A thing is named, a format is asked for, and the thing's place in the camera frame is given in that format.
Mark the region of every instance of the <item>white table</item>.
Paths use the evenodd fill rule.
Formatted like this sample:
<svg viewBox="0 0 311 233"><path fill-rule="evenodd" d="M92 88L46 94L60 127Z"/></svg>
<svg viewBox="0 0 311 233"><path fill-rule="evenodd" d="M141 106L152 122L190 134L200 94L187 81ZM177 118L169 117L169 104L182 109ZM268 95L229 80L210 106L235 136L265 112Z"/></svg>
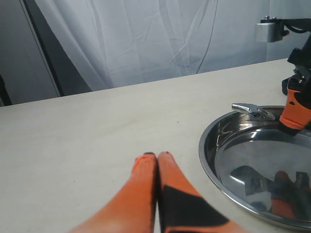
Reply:
<svg viewBox="0 0 311 233"><path fill-rule="evenodd" d="M253 232L290 232L223 195L198 143L233 102L284 105L281 81L293 68L279 60L0 108L0 232L71 229L116 194L135 157L163 150L225 216Z"/></svg>

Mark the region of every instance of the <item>white curtain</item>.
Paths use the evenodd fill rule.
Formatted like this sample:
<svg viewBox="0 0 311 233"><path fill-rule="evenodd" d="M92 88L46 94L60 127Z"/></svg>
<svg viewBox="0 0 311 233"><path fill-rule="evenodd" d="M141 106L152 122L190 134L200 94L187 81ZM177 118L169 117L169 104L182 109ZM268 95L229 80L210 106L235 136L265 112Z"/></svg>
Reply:
<svg viewBox="0 0 311 233"><path fill-rule="evenodd" d="M269 0L36 0L92 90L258 63Z"/></svg>

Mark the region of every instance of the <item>black cable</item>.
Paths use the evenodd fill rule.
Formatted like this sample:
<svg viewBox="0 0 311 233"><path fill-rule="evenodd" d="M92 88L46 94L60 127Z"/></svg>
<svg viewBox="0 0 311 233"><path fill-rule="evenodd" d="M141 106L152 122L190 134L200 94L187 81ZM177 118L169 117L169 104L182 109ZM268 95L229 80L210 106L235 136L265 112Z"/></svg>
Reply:
<svg viewBox="0 0 311 233"><path fill-rule="evenodd" d="M298 29L296 29L296 28L294 28L294 27L292 27L291 25L286 24L286 23L284 23L284 25L285 25L289 30L291 30L291 31L294 32L294 33L302 34L302 33L307 32L307 31L305 31L305 30L298 30Z"/></svg>

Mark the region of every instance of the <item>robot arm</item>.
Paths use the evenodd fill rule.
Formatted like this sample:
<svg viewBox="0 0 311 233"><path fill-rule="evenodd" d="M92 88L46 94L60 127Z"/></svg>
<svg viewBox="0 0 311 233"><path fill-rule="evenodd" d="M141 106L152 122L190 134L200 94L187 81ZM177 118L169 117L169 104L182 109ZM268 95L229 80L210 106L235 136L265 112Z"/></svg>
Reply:
<svg viewBox="0 0 311 233"><path fill-rule="evenodd" d="M311 19L277 19L265 17L256 25L258 42L276 42L290 32L311 32ZM280 117L280 129L296 135L311 121L311 35L302 49L295 48L288 60L295 65L294 75L283 81L287 101Z"/></svg>

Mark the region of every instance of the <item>silver clamp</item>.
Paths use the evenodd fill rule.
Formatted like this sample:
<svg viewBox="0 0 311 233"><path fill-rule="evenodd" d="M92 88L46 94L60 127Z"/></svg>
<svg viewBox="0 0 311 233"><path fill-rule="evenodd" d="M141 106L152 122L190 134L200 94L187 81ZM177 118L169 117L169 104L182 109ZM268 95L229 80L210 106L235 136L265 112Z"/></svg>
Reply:
<svg viewBox="0 0 311 233"><path fill-rule="evenodd" d="M251 103L233 103L232 110L246 115L252 115L257 118L261 117L269 120L276 119L273 113L270 113L260 108L259 106Z"/></svg>

